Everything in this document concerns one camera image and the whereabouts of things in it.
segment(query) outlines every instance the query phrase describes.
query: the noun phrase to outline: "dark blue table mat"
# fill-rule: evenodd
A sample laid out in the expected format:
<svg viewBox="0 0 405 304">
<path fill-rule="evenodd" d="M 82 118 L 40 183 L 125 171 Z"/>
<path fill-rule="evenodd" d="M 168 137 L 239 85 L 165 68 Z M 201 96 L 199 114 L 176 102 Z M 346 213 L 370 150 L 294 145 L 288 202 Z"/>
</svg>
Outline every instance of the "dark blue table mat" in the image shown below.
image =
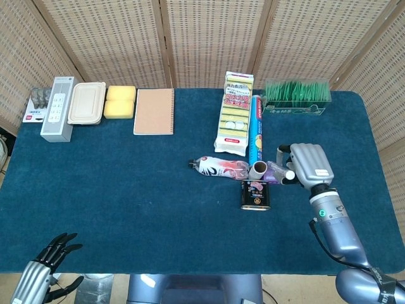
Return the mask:
<svg viewBox="0 0 405 304">
<path fill-rule="evenodd" d="M 175 135 L 134 136 L 133 120 L 75 126 L 72 141 L 48 143 L 22 125 L 0 190 L 0 271 L 22 271 L 62 232 L 84 247 L 61 272 L 335 274 L 318 246 L 309 192 L 272 186 L 271 210 L 243 211 L 240 182 L 187 166 L 214 153 L 223 90 L 177 89 Z M 322 116 L 265 114 L 263 157 L 276 147 L 321 144 L 370 262 L 386 273 L 405 251 L 362 99 L 333 92 Z"/>
</svg>

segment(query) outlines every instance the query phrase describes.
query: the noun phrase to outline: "yellow sponge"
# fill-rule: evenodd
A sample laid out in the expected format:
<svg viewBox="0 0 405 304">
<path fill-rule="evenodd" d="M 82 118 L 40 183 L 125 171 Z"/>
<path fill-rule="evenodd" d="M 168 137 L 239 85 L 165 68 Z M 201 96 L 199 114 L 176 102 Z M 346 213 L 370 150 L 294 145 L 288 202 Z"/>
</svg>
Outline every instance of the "yellow sponge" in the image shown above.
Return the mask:
<svg viewBox="0 0 405 304">
<path fill-rule="evenodd" d="M 132 118 L 134 117 L 134 102 L 132 100 L 107 100 L 104 106 L 104 117 Z"/>
<path fill-rule="evenodd" d="M 135 101 L 135 87 L 132 85 L 111 85 L 108 87 L 107 100 Z"/>
</svg>

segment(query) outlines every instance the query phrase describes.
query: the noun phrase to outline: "white device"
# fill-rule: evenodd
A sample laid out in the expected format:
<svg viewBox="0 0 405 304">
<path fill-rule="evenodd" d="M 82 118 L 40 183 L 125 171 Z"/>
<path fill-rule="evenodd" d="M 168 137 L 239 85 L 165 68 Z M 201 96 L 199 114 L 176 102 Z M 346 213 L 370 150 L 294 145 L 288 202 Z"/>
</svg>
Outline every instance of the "white device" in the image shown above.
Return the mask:
<svg viewBox="0 0 405 304">
<path fill-rule="evenodd" d="M 50 143 L 70 141 L 73 126 L 68 125 L 72 92 L 78 80 L 73 76 L 55 77 L 40 135 Z"/>
</svg>

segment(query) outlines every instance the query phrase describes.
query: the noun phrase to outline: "kraft paper notebook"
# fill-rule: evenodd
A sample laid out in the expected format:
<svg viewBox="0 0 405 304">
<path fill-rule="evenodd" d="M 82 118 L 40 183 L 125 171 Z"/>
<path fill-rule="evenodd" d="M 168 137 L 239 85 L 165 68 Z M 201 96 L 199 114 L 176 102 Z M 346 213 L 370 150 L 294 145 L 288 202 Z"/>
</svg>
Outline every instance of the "kraft paper notebook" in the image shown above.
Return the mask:
<svg viewBox="0 0 405 304">
<path fill-rule="evenodd" d="M 172 135 L 174 89 L 139 89 L 135 110 L 135 135 Z"/>
</svg>

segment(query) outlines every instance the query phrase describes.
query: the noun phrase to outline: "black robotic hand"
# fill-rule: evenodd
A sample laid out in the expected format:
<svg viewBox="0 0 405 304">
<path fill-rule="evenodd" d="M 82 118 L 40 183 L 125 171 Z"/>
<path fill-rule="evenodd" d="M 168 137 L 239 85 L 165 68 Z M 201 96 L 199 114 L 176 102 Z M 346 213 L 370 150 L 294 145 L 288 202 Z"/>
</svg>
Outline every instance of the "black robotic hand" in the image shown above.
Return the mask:
<svg viewBox="0 0 405 304">
<path fill-rule="evenodd" d="M 11 304 L 43 304 L 57 298 L 66 296 L 75 290 L 83 281 L 83 276 L 78 277 L 66 288 L 50 291 L 52 275 L 73 250 L 80 249 L 82 244 L 66 246 L 67 242 L 75 238 L 77 233 L 62 233 L 55 237 L 41 253 L 32 261 L 29 261 L 18 282 L 17 288 L 11 298 Z"/>
</svg>

